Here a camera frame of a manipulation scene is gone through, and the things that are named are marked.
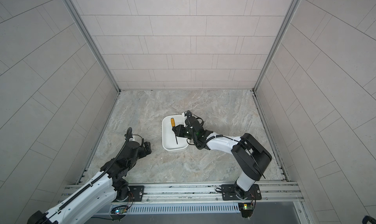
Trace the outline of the yellow handled screwdriver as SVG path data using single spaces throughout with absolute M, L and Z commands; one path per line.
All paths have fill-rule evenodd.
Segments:
M 176 127 L 174 118 L 170 119 L 172 130 Z M 178 144 L 177 136 L 175 135 L 176 144 Z

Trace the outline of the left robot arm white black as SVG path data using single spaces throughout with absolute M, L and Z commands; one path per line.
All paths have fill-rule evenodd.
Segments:
M 113 201 L 132 202 L 129 183 L 124 179 L 137 160 L 152 153 L 151 143 L 134 140 L 132 128 L 125 134 L 125 142 L 118 154 L 106 162 L 92 179 L 69 198 L 46 212 L 36 211 L 28 224 L 84 224 L 103 207 Z

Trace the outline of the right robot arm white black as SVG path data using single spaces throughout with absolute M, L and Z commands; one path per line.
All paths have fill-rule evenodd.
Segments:
M 264 172 L 272 161 L 272 155 L 251 134 L 229 137 L 203 128 L 204 121 L 189 110 L 182 114 L 184 123 L 177 125 L 170 118 L 175 137 L 186 138 L 198 150 L 217 150 L 232 154 L 242 169 L 234 184 L 233 194 L 245 200 L 252 194 L 255 182 L 264 177 Z

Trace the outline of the white rectangular bin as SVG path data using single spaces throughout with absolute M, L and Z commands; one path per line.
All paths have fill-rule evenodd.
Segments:
M 183 114 L 166 116 L 162 121 L 162 146 L 168 152 L 184 151 L 189 144 L 186 138 L 175 137 L 172 130 L 171 118 L 174 119 L 177 126 L 184 124 Z

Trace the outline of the left controller circuit board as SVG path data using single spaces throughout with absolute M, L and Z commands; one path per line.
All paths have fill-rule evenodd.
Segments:
M 127 213 L 128 209 L 129 209 L 129 206 L 120 205 L 120 206 L 116 206 L 116 207 L 112 208 L 110 213 L 112 215 L 125 215 Z

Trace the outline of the controller circuit board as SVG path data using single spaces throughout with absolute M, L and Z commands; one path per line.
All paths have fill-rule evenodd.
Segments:
M 112 208 L 110 213 L 112 215 L 125 215 L 127 213 L 128 209 L 129 209 L 129 206 L 120 205 L 120 206 L 116 206 L 116 207 Z
M 250 218 L 255 210 L 255 205 L 253 203 L 238 203 L 239 211 L 243 218 Z

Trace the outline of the right controller circuit board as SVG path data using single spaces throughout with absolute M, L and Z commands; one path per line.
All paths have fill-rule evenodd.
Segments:
M 243 218 L 250 218 L 255 210 L 255 205 L 253 203 L 238 203 L 239 211 Z

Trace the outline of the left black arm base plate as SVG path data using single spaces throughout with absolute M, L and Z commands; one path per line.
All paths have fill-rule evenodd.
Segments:
M 143 185 L 131 185 L 121 188 L 117 192 L 116 201 L 118 202 L 140 202 L 143 199 L 145 187 Z

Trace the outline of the aluminium mounting rail frame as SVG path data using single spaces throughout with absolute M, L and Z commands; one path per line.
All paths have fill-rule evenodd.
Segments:
M 298 184 L 287 181 L 257 181 L 261 200 L 223 200 L 222 195 L 215 191 L 223 184 L 231 182 L 195 182 L 195 183 L 144 183 L 131 184 L 145 187 L 140 202 L 113 201 L 103 207 L 92 218 L 110 218 L 120 220 L 127 215 L 148 214 L 221 214 L 240 213 L 238 203 L 253 203 L 254 213 L 261 204 L 290 204 L 297 214 L 299 223 L 308 224 L 309 217 L 305 211 L 304 199 Z M 127 205 L 125 215 L 112 215 L 111 209 Z

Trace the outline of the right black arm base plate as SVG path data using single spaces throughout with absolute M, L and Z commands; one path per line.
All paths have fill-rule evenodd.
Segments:
M 223 200 L 261 200 L 261 193 L 259 186 L 253 184 L 248 191 L 242 190 L 236 183 L 223 184 L 220 188 L 215 189 L 216 192 L 222 195 Z

